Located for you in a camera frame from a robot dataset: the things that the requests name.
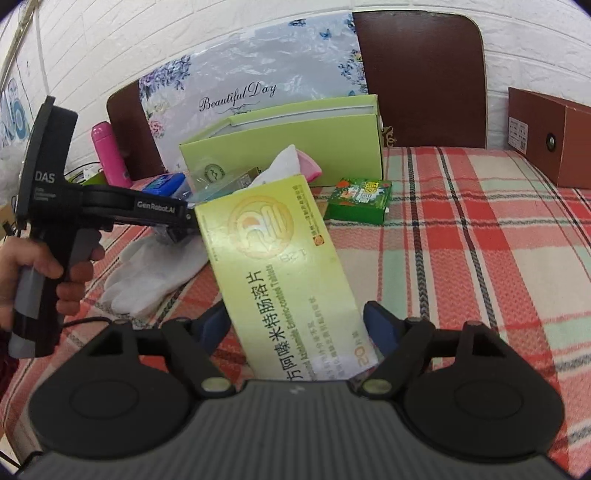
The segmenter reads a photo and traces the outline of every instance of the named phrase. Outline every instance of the pink thermos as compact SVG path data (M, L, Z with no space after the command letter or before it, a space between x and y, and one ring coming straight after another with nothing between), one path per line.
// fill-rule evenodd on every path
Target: pink thermos
M92 127L90 133L96 154L109 185L130 188L132 181L125 162L119 153L113 128L109 122L101 122Z

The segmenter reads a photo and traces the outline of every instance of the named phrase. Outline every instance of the blue package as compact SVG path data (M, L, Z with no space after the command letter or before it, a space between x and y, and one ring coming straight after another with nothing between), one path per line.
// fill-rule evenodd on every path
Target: blue package
M184 173L167 173L160 175L142 189L142 192L170 197L185 181Z

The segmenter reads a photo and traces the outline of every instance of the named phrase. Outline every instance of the red and white plaid cloth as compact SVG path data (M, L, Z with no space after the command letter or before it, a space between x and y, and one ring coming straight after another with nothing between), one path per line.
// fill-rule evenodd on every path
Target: red and white plaid cloth
M580 476L591 467L591 192L554 187L515 152L393 148L384 166L393 183L385 225L329 222L359 307L378 300L441 328L481 320L497 331L560 392L566 422L550 455ZM108 315L96 304L103 282L121 249L146 233L118 226L105 238L78 317ZM197 317L219 299L207 266L150 319L133 322ZM26 409L32 390L101 328L76 327L53 357L21 362L0 403L21 459L38 448ZM252 376L233 332L214 360L237 384Z

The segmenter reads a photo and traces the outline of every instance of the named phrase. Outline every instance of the brown headboard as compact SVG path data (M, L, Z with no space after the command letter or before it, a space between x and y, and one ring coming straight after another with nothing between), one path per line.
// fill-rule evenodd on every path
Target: brown headboard
M388 146L486 146L486 76L478 26L423 11L353 14L369 93ZM133 180L164 172L139 102L138 81L107 100Z

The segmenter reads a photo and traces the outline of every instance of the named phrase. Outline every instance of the gray ribbed surface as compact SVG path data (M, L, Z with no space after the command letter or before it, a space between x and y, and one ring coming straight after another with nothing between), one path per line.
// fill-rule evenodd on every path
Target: gray ribbed surface
M544 458L507 466L444 457L384 402L341 382L252 381L205 402L177 437L150 453L93 462L51 453L27 480L564 480Z

